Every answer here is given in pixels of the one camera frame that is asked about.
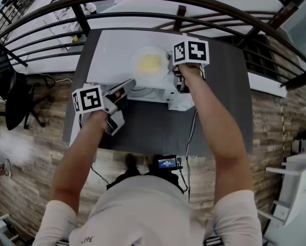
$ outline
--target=hand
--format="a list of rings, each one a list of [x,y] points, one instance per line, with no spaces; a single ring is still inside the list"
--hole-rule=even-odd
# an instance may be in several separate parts
[[[106,123],[107,113],[102,110],[93,111],[89,117],[89,120],[95,123],[95,127],[102,129],[103,131],[107,130]]]
[[[185,84],[188,87],[190,86],[193,80],[202,79],[200,64],[195,64],[195,63],[180,64],[178,65],[178,68],[182,73],[183,77],[185,78]]]

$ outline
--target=wrist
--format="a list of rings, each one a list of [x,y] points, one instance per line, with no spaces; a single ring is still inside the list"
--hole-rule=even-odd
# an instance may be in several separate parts
[[[188,76],[185,77],[185,83],[186,86],[190,89],[195,87],[197,84],[201,83],[203,80],[203,78],[201,77],[200,74],[190,74]]]
[[[92,112],[88,120],[91,123],[92,127],[105,131],[107,129],[106,117],[107,117],[107,113],[99,110],[99,111]]]

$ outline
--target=yellow food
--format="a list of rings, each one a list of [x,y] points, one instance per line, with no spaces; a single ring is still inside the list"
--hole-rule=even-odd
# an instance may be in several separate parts
[[[161,69],[161,57],[159,55],[142,55],[138,61],[140,72],[156,72]]]

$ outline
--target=wooden floor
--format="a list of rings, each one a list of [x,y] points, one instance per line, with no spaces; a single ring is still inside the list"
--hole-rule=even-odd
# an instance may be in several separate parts
[[[54,76],[56,79],[65,75]],[[12,178],[0,177],[0,213],[9,213],[12,225],[25,239],[35,235],[49,198],[53,173],[68,148],[62,143],[63,122],[71,83],[58,82],[48,90],[42,80],[37,96],[49,92],[54,96],[53,103],[43,102],[38,108],[40,119],[46,122],[41,128],[30,117],[29,129],[19,126],[13,131],[5,127],[0,118],[0,163],[6,158],[12,163]],[[288,93],[283,99],[286,149],[289,154],[291,141],[296,133],[306,127],[306,87]],[[254,192],[257,207],[269,211],[274,199],[279,176],[265,173],[266,166],[279,167],[282,161],[282,124],[280,98],[252,92],[253,105],[253,153],[249,155],[253,171]],[[124,154],[99,150],[96,170],[109,182],[123,173]],[[146,156],[137,155],[139,170],[147,171]],[[191,168],[191,206],[205,223],[213,208],[215,163],[212,157],[190,160]],[[81,194],[79,223],[86,221],[97,199],[105,191],[104,182],[93,172],[90,173]]]

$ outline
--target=black cable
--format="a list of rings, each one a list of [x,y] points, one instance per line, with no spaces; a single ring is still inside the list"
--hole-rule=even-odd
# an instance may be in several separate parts
[[[101,177],[101,179],[104,180],[104,181],[106,182],[106,184],[109,185],[109,182],[107,182],[107,180],[106,180],[105,178],[103,178],[100,174],[98,174],[97,171],[95,171],[95,170],[93,169],[93,166],[91,166],[91,169],[92,169],[92,171],[94,171],[97,175],[99,175],[99,176]]]
[[[186,181],[185,181],[185,178],[184,178],[184,176],[183,176],[183,173],[182,173],[182,163],[181,163],[181,160],[180,160],[180,162],[179,162],[179,172],[180,172],[180,176],[182,177],[182,180],[183,180],[183,182],[184,182],[184,184],[185,184],[185,187],[186,187],[186,189],[184,190],[184,193],[188,190],[188,186],[187,186],[187,184],[186,184]]]
[[[82,129],[82,125],[81,125],[81,120],[82,120],[82,114],[79,114],[79,127],[80,129]]]
[[[55,86],[56,81],[55,81],[55,79],[52,78],[50,75],[47,75],[47,74],[40,74],[40,76],[43,78],[43,80],[44,80],[44,82],[45,82],[47,88],[51,89],[51,88],[53,88],[53,87]],[[53,80],[53,83],[52,83],[51,85],[48,83],[48,81],[47,81],[47,79],[46,79],[46,76],[48,76],[49,79]]]
[[[197,110],[194,112],[194,116],[192,119],[191,127],[190,127],[190,132],[189,132],[189,137],[188,137],[188,143],[186,146],[186,163],[187,163],[187,179],[188,179],[188,202],[190,201],[190,166],[188,163],[188,151],[189,151],[189,144],[193,138],[194,130],[195,130],[195,122],[196,122],[196,117],[197,117]]]

